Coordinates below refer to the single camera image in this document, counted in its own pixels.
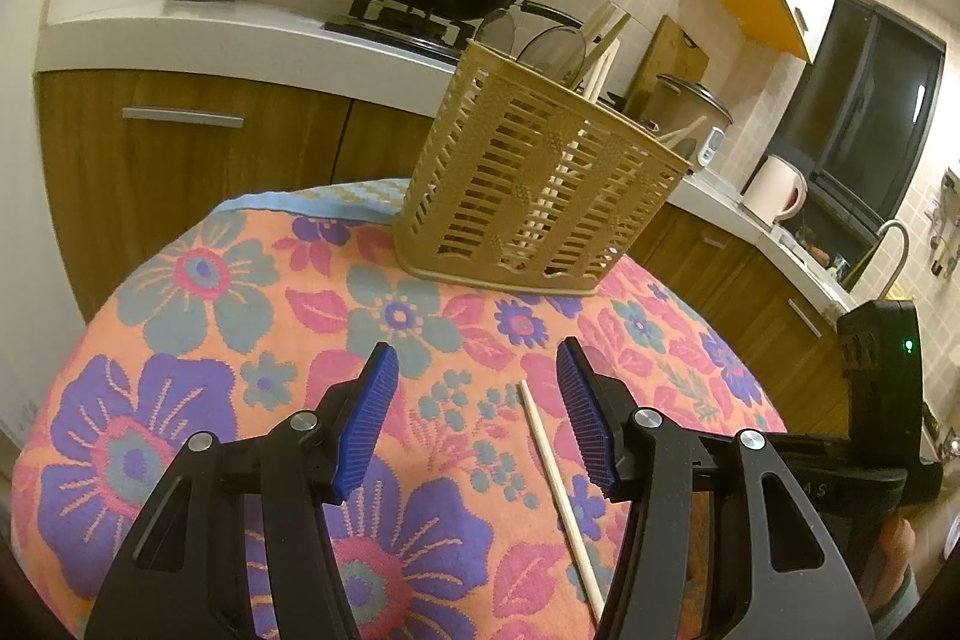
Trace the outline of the right hand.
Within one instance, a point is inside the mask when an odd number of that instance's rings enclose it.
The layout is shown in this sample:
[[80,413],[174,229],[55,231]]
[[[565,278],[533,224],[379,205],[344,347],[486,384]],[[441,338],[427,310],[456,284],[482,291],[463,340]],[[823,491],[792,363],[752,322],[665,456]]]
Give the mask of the right hand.
[[914,549],[916,533],[911,523],[903,516],[890,515],[878,533],[869,573],[861,580],[861,596],[871,614],[884,609],[900,591]]

